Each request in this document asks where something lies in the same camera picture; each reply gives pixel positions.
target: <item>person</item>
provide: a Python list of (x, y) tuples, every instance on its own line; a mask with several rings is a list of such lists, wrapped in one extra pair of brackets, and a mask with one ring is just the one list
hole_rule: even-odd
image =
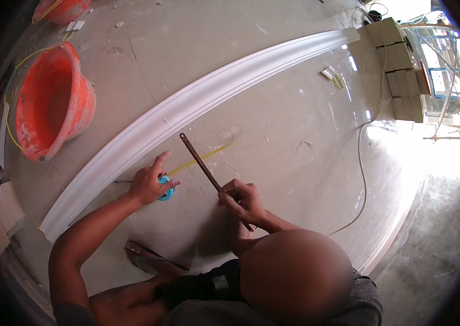
[[(181, 184), (159, 184), (162, 163), (139, 170), (127, 193), (80, 219), (55, 243), (49, 259), (51, 303), (59, 325), (380, 325), (375, 284), (351, 267), (330, 238), (264, 209), (257, 188), (234, 179), (219, 206), (235, 218), (230, 260), (206, 274), (129, 240), (130, 261), (156, 276), (88, 297), (80, 269), (126, 217)], [(253, 239), (239, 222), (269, 235)]]

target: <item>person's left hand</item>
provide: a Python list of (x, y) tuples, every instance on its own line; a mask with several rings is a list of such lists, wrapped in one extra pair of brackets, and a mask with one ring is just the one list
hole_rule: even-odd
[(170, 180), (164, 184), (157, 180), (164, 173), (161, 164), (171, 153), (161, 153), (152, 166), (145, 166), (135, 173), (127, 195), (140, 207), (156, 201), (165, 192), (181, 184), (181, 180)]

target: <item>hand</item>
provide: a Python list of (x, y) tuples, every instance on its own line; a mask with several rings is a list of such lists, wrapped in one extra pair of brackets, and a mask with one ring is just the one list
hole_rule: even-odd
[(266, 219), (267, 211), (254, 184), (245, 184), (233, 179), (222, 187), (218, 194), (217, 206), (225, 206), (228, 211), (243, 222), (258, 226)]
[(160, 184), (157, 180), (164, 174), (161, 165), (171, 153), (170, 151), (161, 153), (152, 166), (145, 166), (135, 173), (127, 195), (139, 208), (156, 201), (165, 192), (181, 184), (181, 180), (170, 180), (164, 184)]

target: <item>small molding piece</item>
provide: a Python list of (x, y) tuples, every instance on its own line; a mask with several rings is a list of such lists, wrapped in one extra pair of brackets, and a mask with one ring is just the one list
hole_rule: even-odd
[(180, 89), (126, 127), (83, 167), (47, 213), (40, 230), (54, 243), (103, 189), (182, 127), (284, 69), (359, 40), (355, 28), (301, 37), (229, 63)]

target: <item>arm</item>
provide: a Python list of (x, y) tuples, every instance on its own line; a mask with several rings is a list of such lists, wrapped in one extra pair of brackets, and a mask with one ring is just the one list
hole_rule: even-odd
[(302, 229), (283, 220), (274, 213), (264, 209), (257, 187), (233, 179), (222, 187), (218, 194), (218, 206), (225, 206), (228, 211), (241, 221), (260, 227), (268, 233), (285, 230)]
[(139, 170), (128, 192), (83, 217), (58, 238), (49, 258), (52, 306), (75, 303), (89, 307), (81, 266), (125, 218), (181, 184), (181, 180), (165, 184), (157, 181), (163, 173), (161, 164), (168, 155), (169, 151), (162, 153), (152, 166)]

